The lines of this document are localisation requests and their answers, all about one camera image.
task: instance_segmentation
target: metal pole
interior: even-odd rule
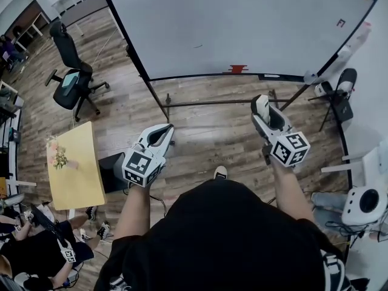
[[[327,119],[327,116],[329,115],[330,108],[331,108],[331,104],[332,104],[332,103],[330,102],[330,105],[329,105],[328,108],[327,108],[325,118],[323,119],[323,122],[322,122],[322,124],[321,124],[321,127],[319,128],[319,131],[322,131],[323,125],[325,124],[326,119]]]
[[[169,120],[169,116],[168,116],[166,110],[164,110],[163,105],[162,105],[162,102],[160,101],[158,95],[155,93],[155,91],[154,91],[154,89],[153,89],[151,83],[150,83],[149,81],[145,80],[145,79],[143,79],[143,81],[144,81],[144,83],[146,84],[146,86],[148,87],[148,89],[149,89],[151,95],[153,96],[153,99],[155,99],[156,103],[158,104],[160,110],[163,111],[164,116],[167,118],[167,120]]]
[[[308,84],[304,84],[300,90],[298,90],[295,95],[293,95],[291,97],[291,99],[289,99],[281,108],[280,108],[280,111],[283,111],[285,108],[287,108],[289,105],[291,105],[291,103],[296,100],[296,98],[298,98],[300,95],[302,95],[302,93],[307,90],[308,88],[310,87],[310,85]]]
[[[289,99],[269,99],[269,102],[287,102]],[[200,102],[182,102],[179,104],[164,104],[164,108],[188,107],[190,105],[209,105],[209,104],[250,104],[252,99],[220,100],[220,101],[200,101]]]

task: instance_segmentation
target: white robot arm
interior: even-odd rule
[[[252,100],[252,122],[267,141],[263,148],[266,162],[269,154],[286,167],[301,163],[310,150],[310,144],[302,132],[292,132],[289,119],[280,110],[271,107],[268,96],[258,95]]]
[[[172,124],[158,124],[140,134],[137,142],[125,153],[123,177],[141,187],[148,187],[166,164],[167,152],[174,134]]]

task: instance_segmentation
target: black office chair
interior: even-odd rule
[[[78,112],[81,109],[84,100],[88,100],[96,114],[100,114],[96,105],[90,99],[89,94],[94,93],[96,89],[105,86],[109,89],[109,84],[106,82],[100,83],[96,86],[89,87],[89,82],[93,82],[93,69],[90,65],[81,61],[78,57],[77,49],[75,47],[72,37],[66,32],[66,27],[60,21],[55,22],[51,29],[50,35],[53,37],[56,47],[61,54],[63,63],[70,69],[64,76],[79,72],[78,77],[74,77],[69,85],[63,87],[64,79],[55,75],[57,69],[54,69],[51,75],[47,78],[45,86],[48,86],[51,80],[59,82],[57,89],[54,92],[54,100],[57,104],[65,109],[72,110],[78,102],[74,119],[79,121]]]

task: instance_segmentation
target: shoe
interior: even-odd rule
[[[97,235],[101,237],[101,239],[106,239],[108,233],[110,231],[110,224],[108,221],[104,221],[99,228]]]
[[[214,172],[214,179],[227,179],[228,171],[224,166],[218,166]]]
[[[85,213],[87,214],[87,218],[89,220],[94,221],[96,219],[96,210],[97,206],[88,207],[88,209],[86,209]]]

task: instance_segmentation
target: desk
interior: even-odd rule
[[[35,26],[35,22],[38,20],[38,18],[42,16],[44,18],[44,20],[49,24],[50,21],[47,19],[47,17],[41,12],[38,14],[38,16],[33,20],[33,22],[26,28],[22,31],[22,33],[14,39],[14,42],[15,44],[19,45],[23,50],[25,50],[27,52],[27,49],[19,42],[19,39],[26,33],[29,35],[30,38],[32,38],[33,36],[31,35],[31,33],[28,32],[28,30],[30,28],[34,28],[34,30],[38,33],[39,36],[43,36],[43,33],[37,28],[37,26]]]
[[[56,170],[47,161],[56,210],[85,208],[106,203],[94,142],[92,122],[87,122],[58,137],[58,144],[66,148],[66,158],[77,161],[79,165],[78,169],[64,166]]]

